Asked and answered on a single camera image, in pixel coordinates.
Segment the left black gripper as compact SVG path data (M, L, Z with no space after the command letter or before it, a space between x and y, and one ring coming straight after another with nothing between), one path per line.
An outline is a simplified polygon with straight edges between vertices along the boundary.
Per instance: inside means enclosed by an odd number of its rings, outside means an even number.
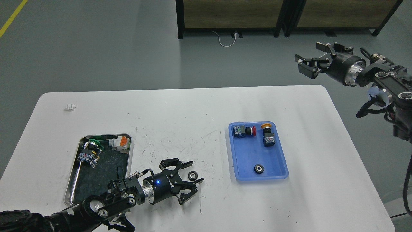
M204 181L200 178L194 182L172 181L170 176L176 176L179 170L190 167L194 162L181 162L178 158L162 160L159 168L163 171L168 167L174 167L170 173L158 173L154 177L143 179L143 185L150 189L148 201L150 204L157 204L169 197L176 196L180 205L183 205L198 192L198 186Z

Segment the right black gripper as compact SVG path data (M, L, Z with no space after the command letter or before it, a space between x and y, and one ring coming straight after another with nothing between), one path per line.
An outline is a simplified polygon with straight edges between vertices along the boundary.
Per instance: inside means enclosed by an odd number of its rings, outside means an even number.
M353 47L346 47L337 42L316 42L315 48L328 54L314 58L304 58L296 54L295 61L301 74L315 79L320 73L324 73L344 86L357 85L357 77L366 68L366 61L353 55Z

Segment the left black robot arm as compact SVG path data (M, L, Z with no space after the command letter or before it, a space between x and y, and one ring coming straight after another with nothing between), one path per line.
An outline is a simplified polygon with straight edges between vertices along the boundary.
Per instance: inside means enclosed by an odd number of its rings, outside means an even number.
M179 175L180 170L192 164L193 161L184 163L178 158L162 160L160 173L146 169L111 181L103 194L88 196L79 204L49 216L29 210L5 210L1 212L1 231L92 232L105 225L108 230L134 232L136 229L126 215L131 208L145 202L154 205L170 197L177 197L182 205L197 194L204 179L192 178L195 171L188 174L188 181Z

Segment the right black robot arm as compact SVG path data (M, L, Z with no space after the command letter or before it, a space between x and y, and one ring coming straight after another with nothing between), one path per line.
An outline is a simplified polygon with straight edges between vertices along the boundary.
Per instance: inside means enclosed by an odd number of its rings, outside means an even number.
M411 74L406 67L397 65L380 53L370 54L364 48L360 49L363 57L359 57L354 54L353 47L338 43L317 42L315 47L324 54L313 58L294 56L301 74L315 79L324 73L350 87L371 84L367 92L369 100L359 109L356 117L384 114L385 121L393 125L393 135L411 142Z

